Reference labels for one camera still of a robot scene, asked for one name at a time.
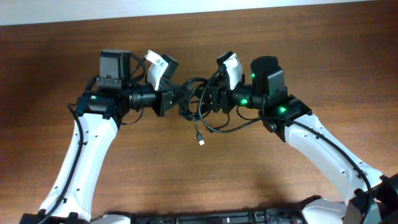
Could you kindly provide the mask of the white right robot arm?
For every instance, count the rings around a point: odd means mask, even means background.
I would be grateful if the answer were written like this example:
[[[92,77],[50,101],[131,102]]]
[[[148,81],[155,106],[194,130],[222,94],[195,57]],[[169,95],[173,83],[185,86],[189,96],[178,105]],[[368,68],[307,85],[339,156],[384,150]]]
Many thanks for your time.
[[[277,57],[251,62],[251,84],[245,82],[236,54],[227,52],[216,62],[213,78],[221,83],[206,88],[210,103],[225,113],[234,106],[257,110],[257,120],[301,152],[341,195],[341,203],[310,199],[300,210],[305,223],[397,223],[397,176],[384,175],[352,153],[306,104],[290,95]]]

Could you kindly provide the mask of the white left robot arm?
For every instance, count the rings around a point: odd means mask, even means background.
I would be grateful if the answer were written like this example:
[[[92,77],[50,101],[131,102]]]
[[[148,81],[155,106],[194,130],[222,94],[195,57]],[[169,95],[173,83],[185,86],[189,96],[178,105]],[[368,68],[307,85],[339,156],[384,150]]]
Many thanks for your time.
[[[177,67],[172,57],[151,50],[144,58],[102,50],[99,74],[68,105],[75,124],[58,177],[38,213],[23,214],[21,223],[89,223],[98,176],[123,117],[144,108],[163,116],[176,105],[178,87],[170,79]]]

